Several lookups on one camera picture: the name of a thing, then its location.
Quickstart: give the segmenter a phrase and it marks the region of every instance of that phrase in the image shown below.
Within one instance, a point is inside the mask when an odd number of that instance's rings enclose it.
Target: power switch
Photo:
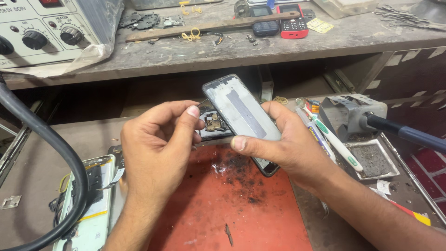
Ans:
[[[52,7],[61,7],[62,3],[59,0],[39,0],[43,7],[52,8]]]

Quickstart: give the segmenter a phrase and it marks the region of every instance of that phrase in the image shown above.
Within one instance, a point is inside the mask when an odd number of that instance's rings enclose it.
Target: white toothbrush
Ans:
[[[345,147],[344,144],[334,135],[328,128],[325,127],[324,124],[316,117],[314,116],[310,110],[305,106],[301,107],[304,109],[308,115],[311,117],[313,121],[316,122],[316,125],[319,127],[319,129],[324,133],[325,137],[330,141],[332,146],[339,152],[339,154],[348,161],[348,163],[358,172],[362,172],[363,168],[361,164],[358,162],[358,160],[351,154],[351,152]]]

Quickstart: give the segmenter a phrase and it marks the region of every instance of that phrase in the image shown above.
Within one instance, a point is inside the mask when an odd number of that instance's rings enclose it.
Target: hand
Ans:
[[[190,100],[165,102],[124,124],[128,199],[165,203],[180,185],[190,151],[196,149],[192,144],[201,142],[195,130],[204,128],[196,105]]]
[[[232,149],[277,163],[296,185],[317,195],[318,185],[342,170],[324,153],[296,113],[275,101],[265,102],[262,107],[276,120],[282,133],[280,141],[235,136]]]

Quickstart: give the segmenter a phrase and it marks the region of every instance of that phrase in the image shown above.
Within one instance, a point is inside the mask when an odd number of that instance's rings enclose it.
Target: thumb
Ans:
[[[254,137],[237,135],[231,140],[231,148],[236,152],[277,163],[280,162],[280,141],[270,141]]]
[[[167,148],[191,149],[192,137],[195,132],[195,125],[198,122],[200,110],[197,106],[189,106],[178,118],[177,125],[172,137],[167,143]]]

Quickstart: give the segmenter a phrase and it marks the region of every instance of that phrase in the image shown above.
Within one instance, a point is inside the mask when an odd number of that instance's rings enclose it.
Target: air knob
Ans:
[[[9,55],[14,52],[14,46],[6,38],[0,36],[0,55]]]
[[[60,33],[60,38],[68,45],[76,45],[83,39],[83,34],[75,28],[65,27]]]
[[[38,31],[30,30],[25,33],[22,38],[22,42],[33,50],[40,50],[48,43],[48,39],[45,35]]]

